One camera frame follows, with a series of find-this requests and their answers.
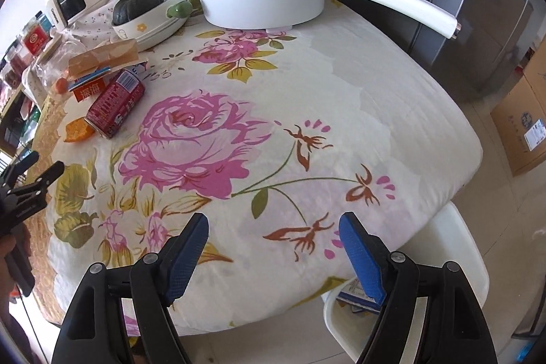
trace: green object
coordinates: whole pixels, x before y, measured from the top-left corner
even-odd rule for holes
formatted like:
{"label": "green object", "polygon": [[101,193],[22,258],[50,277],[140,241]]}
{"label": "green object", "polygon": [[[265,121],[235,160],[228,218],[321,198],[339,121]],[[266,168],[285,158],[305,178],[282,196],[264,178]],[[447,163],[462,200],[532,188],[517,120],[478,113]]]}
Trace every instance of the green object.
{"label": "green object", "polygon": [[119,0],[112,14],[112,25],[126,24],[162,2],[163,0]]}
{"label": "green object", "polygon": [[189,17],[189,15],[192,14],[192,11],[192,3],[189,1],[182,1],[169,7],[169,9],[167,10],[167,17],[184,19]]}

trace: cardboard box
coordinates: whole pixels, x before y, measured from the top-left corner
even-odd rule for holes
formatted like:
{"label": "cardboard box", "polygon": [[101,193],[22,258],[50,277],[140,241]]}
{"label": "cardboard box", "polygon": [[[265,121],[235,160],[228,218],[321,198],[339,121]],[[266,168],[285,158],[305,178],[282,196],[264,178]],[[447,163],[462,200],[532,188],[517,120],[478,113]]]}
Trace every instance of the cardboard box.
{"label": "cardboard box", "polygon": [[544,41],[526,66],[523,77],[493,109],[491,117],[514,176],[526,173],[546,160],[546,140],[541,138],[543,125],[546,125]]}

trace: white patterned cloth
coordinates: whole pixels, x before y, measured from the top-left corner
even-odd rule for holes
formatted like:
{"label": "white patterned cloth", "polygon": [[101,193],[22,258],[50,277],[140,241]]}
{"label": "white patterned cloth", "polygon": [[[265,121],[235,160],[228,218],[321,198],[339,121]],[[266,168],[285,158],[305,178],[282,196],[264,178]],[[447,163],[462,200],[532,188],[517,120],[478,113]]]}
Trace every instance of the white patterned cloth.
{"label": "white patterned cloth", "polygon": [[[88,34],[84,24],[75,34],[87,46],[104,40],[102,25]],[[481,161],[446,92],[334,0],[275,35],[197,16],[145,55],[146,92],[113,139],[62,142],[90,103],[64,107],[52,158],[67,171],[46,214],[64,310],[91,263],[159,251],[200,211],[209,242],[171,309],[178,333],[273,316],[354,276],[337,231],[343,212],[396,249]]]}

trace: metal screw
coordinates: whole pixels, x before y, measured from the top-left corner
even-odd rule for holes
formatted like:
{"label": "metal screw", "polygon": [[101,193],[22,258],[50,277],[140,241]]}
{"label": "metal screw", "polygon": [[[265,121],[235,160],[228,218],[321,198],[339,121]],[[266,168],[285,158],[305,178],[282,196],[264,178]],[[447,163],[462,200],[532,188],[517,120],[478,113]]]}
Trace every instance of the metal screw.
{"label": "metal screw", "polygon": [[390,254],[390,258],[394,262],[404,262],[406,260],[406,255],[400,253],[399,251],[394,251]]}
{"label": "metal screw", "polygon": [[157,253],[148,253],[143,258],[144,264],[153,264],[157,261]]}
{"label": "metal screw", "polygon": [[101,270],[102,270],[102,264],[100,262],[96,262],[91,267],[89,267],[89,271],[93,274],[98,273]]}
{"label": "metal screw", "polygon": [[450,272],[458,272],[459,270],[461,270],[461,267],[456,262],[449,261],[447,263],[447,270],[449,270]]}

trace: pink petal print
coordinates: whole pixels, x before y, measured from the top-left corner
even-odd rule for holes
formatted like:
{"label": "pink petal print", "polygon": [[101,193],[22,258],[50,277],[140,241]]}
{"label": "pink petal print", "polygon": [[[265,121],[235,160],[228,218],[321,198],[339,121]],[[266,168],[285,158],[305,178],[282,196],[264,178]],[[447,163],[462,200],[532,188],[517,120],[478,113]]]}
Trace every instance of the pink petal print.
{"label": "pink petal print", "polygon": [[381,176],[381,177],[377,180],[376,184],[387,184],[387,182],[390,182],[390,177],[388,177],[388,176]]}

